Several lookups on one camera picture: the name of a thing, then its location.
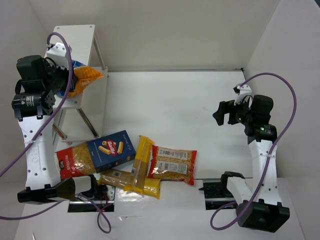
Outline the blue orange pasta bag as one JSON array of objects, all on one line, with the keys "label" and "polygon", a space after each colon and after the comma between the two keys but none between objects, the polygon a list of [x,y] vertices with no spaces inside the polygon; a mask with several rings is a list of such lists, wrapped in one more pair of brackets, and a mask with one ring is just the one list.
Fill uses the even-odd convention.
[{"label": "blue orange pasta bag", "polygon": [[104,77],[102,73],[95,70],[92,67],[89,67],[77,60],[72,60],[73,64],[73,73],[77,77],[77,82],[75,83],[75,89],[69,90],[68,97],[73,98],[81,94],[85,88],[90,85],[95,80]]}]

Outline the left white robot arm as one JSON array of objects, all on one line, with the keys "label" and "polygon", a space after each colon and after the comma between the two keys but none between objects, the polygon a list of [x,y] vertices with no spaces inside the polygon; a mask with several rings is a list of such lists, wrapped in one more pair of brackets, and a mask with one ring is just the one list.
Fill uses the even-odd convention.
[{"label": "left white robot arm", "polygon": [[72,68],[59,66],[52,58],[40,55],[18,59],[16,68],[20,80],[11,105],[27,149],[27,179],[25,188],[17,193],[17,200],[30,204],[72,200],[76,194],[75,181],[71,177],[61,179],[55,160],[53,113],[55,95],[67,87],[74,90],[78,77]]}]

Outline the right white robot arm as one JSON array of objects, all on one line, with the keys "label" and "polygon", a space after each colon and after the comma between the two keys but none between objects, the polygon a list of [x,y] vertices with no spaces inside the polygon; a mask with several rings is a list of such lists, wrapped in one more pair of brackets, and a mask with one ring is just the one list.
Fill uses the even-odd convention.
[{"label": "right white robot arm", "polygon": [[283,206],[278,190],[278,134],[277,128],[269,123],[273,106],[273,99],[268,96],[240,93],[234,100],[220,102],[212,115],[220,126],[226,114],[228,124],[244,125],[253,170],[252,189],[241,173],[222,174],[221,189],[233,196],[236,218],[225,226],[213,226],[214,230],[222,231],[238,224],[242,228],[275,233],[290,217],[290,210]]}]

